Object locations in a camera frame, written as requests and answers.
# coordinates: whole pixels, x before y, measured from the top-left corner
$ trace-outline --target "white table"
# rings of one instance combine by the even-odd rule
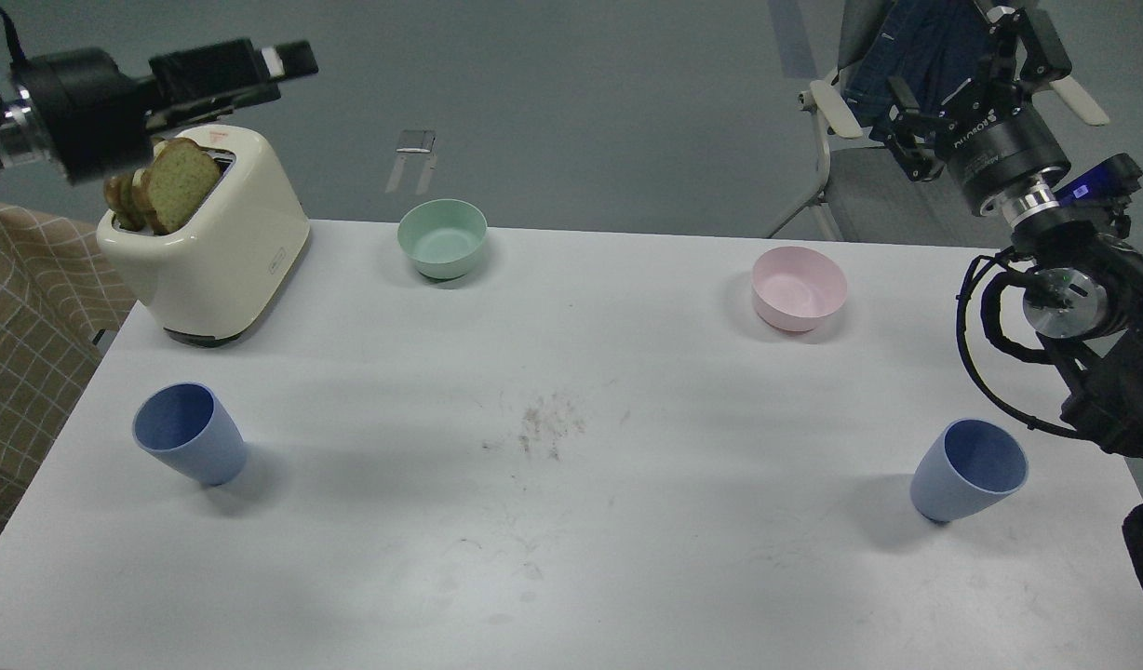
[[[849,301],[788,335],[746,285],[780,242],[494,229],[434,284],[392,225],[313,225],[231,346],[133,311],[0,540],[0,668],[1143,668],[1137,493],[973,389],[975,252],[815,242]],[[129,436],[189,378],[253,445],[225,487]],[[909,473],[961,416],[1030,481],[938,527]]]

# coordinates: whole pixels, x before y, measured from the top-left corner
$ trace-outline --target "chair leg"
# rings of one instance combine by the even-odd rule
[[[810,205],[810,216],[815,218],[815,228],[823,234],[824,240],[829,242],[842,242],[845,240],[823,202]]]
[[[807,188],[805,193],[800,194],[794,201],[781,213],[773,223],[770,224],[769,232],[766,233],[767,238],[774,238],[775,234],[780,233],[781,230],[785,228],[791,220],[802,212],[802,208],[810,207],[810,205],[820,205],[823,200],[824,188],[828,186],[828,177],[831,175],[832,169],[832,149],[828,144],[828,119],[824,118],[823,112],[818,109],[810,107],[807,110],[810,114],[810,120],[813,120],[813,131],[815,133],[815,152],[817,152],[817,161],[815,161],[815,181],[813,185]]]

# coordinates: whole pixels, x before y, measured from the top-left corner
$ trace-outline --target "pink bowl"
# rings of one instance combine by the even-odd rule
[[[807,247],[775,247],[754,263],[754,310],[762,321],[802,333],[845,304],[848,282],[832,258]]]

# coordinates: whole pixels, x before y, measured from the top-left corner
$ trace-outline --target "blue jacket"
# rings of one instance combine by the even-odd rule
[[[845,101],[862,127],[874,127],[870,136],[881,139],[879,122],[895,103],[887,77],[903,77],[920,111],[934,114],[991,49],[973,0],[898,0],[845,85]]]

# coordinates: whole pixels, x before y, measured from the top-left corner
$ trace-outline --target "bread slice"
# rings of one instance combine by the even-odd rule
[[[145,217],[133,207],[133,194],[130,193],[133,174],[115,174],[104,180],[104,201],[107,208],[117,215],[117,223],[121,229],[142,230],[145,228]]]
[[[133,204],[155,234],[176,232],[219,180],[219,166],[187,137],[168,139],[153,165],[134,174]]]

